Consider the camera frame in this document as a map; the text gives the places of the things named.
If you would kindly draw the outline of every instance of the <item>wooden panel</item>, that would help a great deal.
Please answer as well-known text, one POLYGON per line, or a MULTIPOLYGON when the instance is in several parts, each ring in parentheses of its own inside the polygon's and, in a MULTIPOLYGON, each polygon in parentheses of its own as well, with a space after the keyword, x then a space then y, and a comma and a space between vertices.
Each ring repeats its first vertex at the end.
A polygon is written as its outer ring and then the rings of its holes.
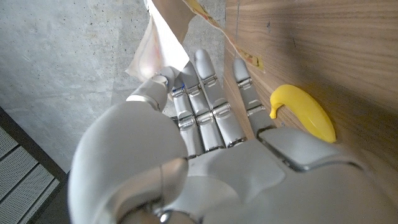
MULTIPOLYGON (((226 5, 226 28, 235 34, 238 4, 226 5)), ((279 85, 296 85, 329 114, 336 145, 369 150, 398 170, 398 2, 240 1, 237 43, 264 60, 264 72, 249 71, 268 110, 279 85)), ((226 44, 224 88, 243 116, 233 57, 226 44)), ((277 115, 277 126, 303 129, 287 108, 277 115)))

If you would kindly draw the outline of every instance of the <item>perforated metal panel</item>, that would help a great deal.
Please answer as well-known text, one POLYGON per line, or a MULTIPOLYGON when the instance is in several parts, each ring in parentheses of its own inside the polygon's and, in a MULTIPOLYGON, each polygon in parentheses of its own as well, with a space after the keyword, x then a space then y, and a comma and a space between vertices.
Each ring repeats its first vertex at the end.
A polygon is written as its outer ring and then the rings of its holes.
POLYGON ((49 195, 53 192, 53 190, 58 186, 60 182, 57 179, 54 179, 49 187, 45 190, 45 192, 40 196, 40 198, 36 201, 36 203, 29 209, 26 213, 25 217, 19 222, 21 224, 25 224, 29 221, 30 218, 37 212, 40 206, 43 204, 45 199, 49 197, 49 195))
POLYGON ((38 165, 0 204, 0 223, 17 223, 53 180, 53 176, 38 165))
POLYGON ((10 191, 37 161, 22 147, 18 147, 0 162, 0 199, 10 191))
POLYGON ((17 145, 18 143, 3 128, 0 128, 0 157, 4 156, 17 145))

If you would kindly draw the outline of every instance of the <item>robot finger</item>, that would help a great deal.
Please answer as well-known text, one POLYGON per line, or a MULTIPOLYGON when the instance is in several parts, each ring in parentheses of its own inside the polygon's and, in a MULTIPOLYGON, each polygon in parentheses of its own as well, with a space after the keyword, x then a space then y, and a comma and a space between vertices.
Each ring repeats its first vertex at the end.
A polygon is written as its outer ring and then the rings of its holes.
POLYGON ((187 147, 193 143, 195 145, 195 150, 189 152, 191 157, 198 156, 204 151, 224 148, 220 132, 191 62, 181 71, 179 81, 181 83, 177 82, 179 86, 175 86, 172 96, 177 110, 180 133, 187 147), (187 129, 190 124, 195 129, 187 129))
POLYGON ((245 141, 246 137, 242 127, 225 98, 206 50, 200 49, 195 53, 195 64, 198 75, 203 82, 203 90, 207 96, 210 111, 215 118, 225 146, 227 148, 233 147, 245 141))
POLYGON ((261 131, 273 128, 274 122, 268 116, 266 108, 259 100, 244 60, 241 58, 235 59, 233 73, 250 120, 251 128, 257 137, 261 131))

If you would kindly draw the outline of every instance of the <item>white robotic hand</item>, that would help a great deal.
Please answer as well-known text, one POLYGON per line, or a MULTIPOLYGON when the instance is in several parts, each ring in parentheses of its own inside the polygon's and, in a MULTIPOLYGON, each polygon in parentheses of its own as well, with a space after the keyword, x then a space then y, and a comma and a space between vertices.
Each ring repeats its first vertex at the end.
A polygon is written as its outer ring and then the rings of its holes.
POLYGON ((188 63, 176 80, 162 69, 83 135, 69 180, 73 223, 398 223, 366 164, 275 128, 241 59, 234 76, 252 140, 207 52, 195 64, 198 75, 188 63), (170 91, 179 128, 161 113, 170 91))

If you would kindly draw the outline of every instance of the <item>wooden surface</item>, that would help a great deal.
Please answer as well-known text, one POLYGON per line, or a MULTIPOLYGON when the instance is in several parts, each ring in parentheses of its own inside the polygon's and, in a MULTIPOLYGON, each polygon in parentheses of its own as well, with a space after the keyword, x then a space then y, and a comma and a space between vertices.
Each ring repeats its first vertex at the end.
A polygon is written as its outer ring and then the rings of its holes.
MULTIPOLYGON (((227 0, 233 36, 237 15, 237 0, 227 0)), ((237 33, 237 43, 264 61, 264 72, 249 71, 268 111, 279 85, 298 86, 330 116, 338 147, 368 150, 398 170, 397 1, 242 0, 237 33)), ((234 55, 226 41, 224 90, 253 138, 232 77, 234 55)), ((303 129, 286 107, 277 117, 277 126, 303 129)))

